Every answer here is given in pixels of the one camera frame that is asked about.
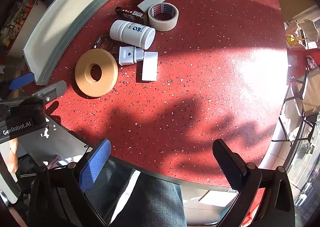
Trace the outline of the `operator left hand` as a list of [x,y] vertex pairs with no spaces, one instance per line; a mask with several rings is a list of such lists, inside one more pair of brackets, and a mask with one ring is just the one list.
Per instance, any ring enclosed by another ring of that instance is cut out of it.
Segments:
[[18,156],[17,156],[17,147],[18,147],[18,138],[14,138],[9,143],[9,154],[7,159],[7,168],[8,171],[12,174],[15,174],[18,169]]

